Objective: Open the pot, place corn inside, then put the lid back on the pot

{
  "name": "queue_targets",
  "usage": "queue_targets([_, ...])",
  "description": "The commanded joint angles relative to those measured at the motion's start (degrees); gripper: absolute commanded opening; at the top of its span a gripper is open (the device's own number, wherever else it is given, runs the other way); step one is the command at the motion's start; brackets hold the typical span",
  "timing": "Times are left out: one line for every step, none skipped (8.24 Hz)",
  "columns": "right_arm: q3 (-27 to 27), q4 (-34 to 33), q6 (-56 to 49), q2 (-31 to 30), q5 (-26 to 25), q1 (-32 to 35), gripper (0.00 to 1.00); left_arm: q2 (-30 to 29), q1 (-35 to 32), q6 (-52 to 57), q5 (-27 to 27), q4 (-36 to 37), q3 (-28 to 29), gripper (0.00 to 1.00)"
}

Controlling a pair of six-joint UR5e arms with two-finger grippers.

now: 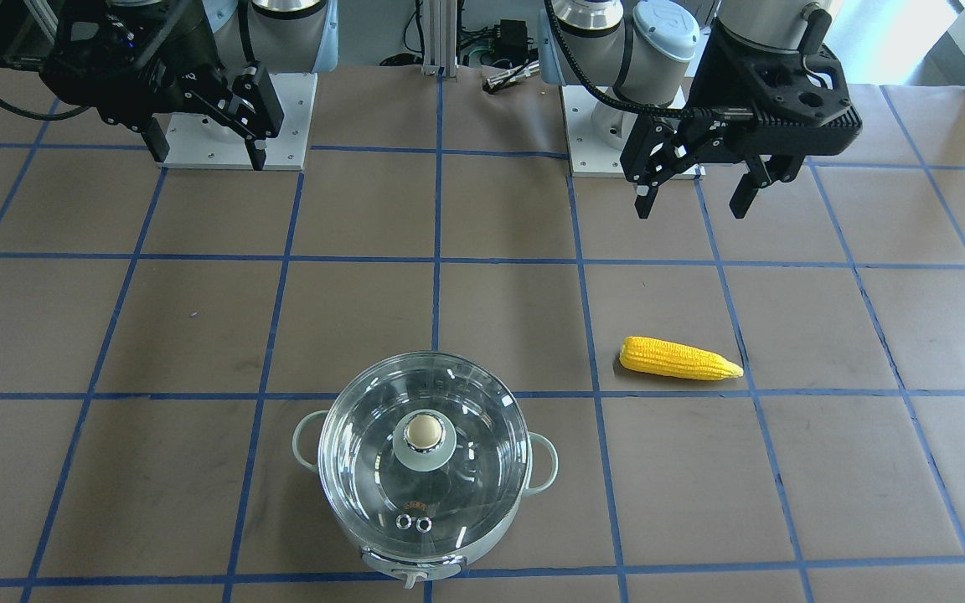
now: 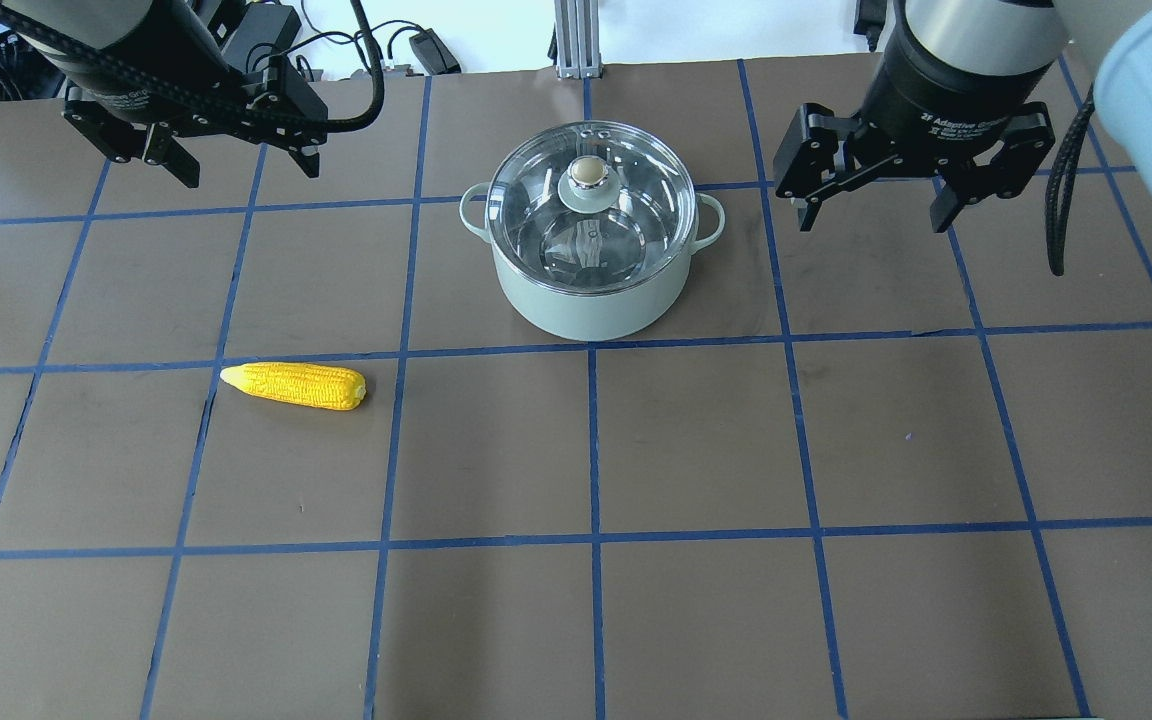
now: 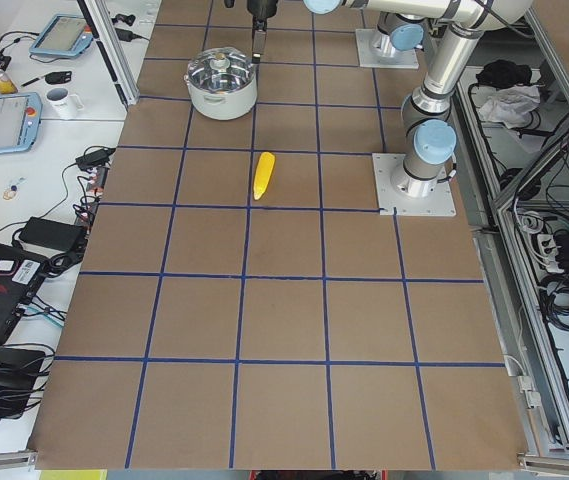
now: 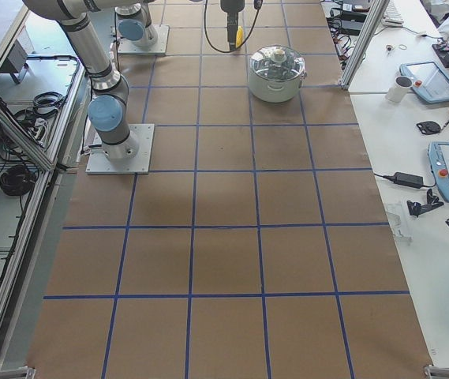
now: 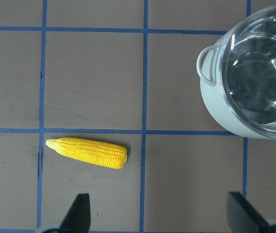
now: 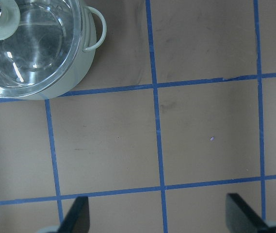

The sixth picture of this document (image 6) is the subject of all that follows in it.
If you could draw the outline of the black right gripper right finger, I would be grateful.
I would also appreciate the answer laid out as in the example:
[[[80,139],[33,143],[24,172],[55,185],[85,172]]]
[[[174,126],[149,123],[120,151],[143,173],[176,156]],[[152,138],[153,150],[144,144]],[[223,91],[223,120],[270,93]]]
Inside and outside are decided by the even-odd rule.
[[[226,195],[226,226],[230,233],[276,233],[237,193]]]

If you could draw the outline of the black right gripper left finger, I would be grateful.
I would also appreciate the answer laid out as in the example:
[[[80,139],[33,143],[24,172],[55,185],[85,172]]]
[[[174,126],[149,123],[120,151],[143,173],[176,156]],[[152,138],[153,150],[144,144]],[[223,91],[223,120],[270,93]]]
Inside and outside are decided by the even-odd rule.
[[[90,230],[90,213],[88,197],[77,197],[63,222],[59,233],[88,233]]]

